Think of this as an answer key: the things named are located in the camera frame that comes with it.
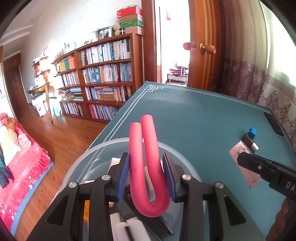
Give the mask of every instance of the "brass door knob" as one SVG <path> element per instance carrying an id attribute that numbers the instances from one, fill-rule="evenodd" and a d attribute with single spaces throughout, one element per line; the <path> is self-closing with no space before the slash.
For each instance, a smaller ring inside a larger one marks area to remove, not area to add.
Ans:
<path id="1" fill-rule="evenodd" d="M 205 45 L 204 42 L 200 43 L 200 53 L 205 54 L 207 52 L 208 54 L 215 54 L 216 53 L 216 47 L 211 44 Z"/>

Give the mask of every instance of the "hardwood floor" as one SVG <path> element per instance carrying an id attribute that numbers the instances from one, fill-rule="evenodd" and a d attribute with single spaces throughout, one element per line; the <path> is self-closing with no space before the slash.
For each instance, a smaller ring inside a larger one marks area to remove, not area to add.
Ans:
<path id="1" fill-rule="evenodd" d="M 18 116 L 18 121 L 54 162 L 20 218 L 15 237 L 25 241 L 60 188 L 67 170 L 106 124 L 63 115 L 54 116 L 51 124 L 48 113 L 39 117 L 31 105 Z"/>

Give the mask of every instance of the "cardboard box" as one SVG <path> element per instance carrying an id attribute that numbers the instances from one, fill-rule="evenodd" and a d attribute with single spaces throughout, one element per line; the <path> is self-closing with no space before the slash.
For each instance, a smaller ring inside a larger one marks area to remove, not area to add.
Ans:
<path id="1" fill-rule="evenodd" d="M 140 20 L 140 21 L 144 22 L 144 17 L 142 15 L 139 15 L 139 14 L 135 13 L 135 14 L 132 14 L 132 15 L 127 15 L 127 16 L 119 18 L 120 23 L 133 21 L 133 20 Z"/>
<path id="2" fill-rule="evenodd" d="M 143 16 L 142 9 L 138 8 L 137 6 L 133 6 L 133 7 L 128 7 L 128 8 L 118 10 L 117 11 L 117 18 L 124 17 L 124 16 L 131 15 L 131 14 L 135 14 L 135 13 Z"/>
<path id="3" fill-rule="evenodd" d="M 139 20 L 133 20 L 133 21 L 129 21 L 129 22 L 120 23 L 121 28 L 128 28 L 128 27 L 133 27 L 133 26 L 140 26 L 143 28 L 144 23 Z"/>
<path id="4" fill-rule="evenodd" d="M 126 34 L 134 33 L 134 34 L 144 35 L 144 28 L 140 26 L 133 26 L 133 27 L 125 28 L 124 32 Z"/>

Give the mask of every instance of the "red box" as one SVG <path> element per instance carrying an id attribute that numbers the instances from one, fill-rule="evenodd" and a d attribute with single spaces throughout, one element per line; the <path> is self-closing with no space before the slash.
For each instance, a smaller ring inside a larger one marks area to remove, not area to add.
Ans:
<path id="1" fill-rule="evenodd" d="M 143 16 L 142 9 L 138 8 L 137 6 L 128 7 L 117 11 L 117 18 L 124 17 L 131 14 L 140 14 Z"/>

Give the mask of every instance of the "doorway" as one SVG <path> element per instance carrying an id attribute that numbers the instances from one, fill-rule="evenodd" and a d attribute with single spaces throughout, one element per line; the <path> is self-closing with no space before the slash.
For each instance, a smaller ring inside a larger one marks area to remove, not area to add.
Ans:
<path id="1" fill-rule="evenodd" d="M 16 116 L 28 106 L 20 75 L 20 53 L 4 61 L 7 95 Z"/>
<path id="2" fill-rule="evenodd" d="M 187 86 L 190 51 L 188 0 L 155 0 L 157 82 Z"/>

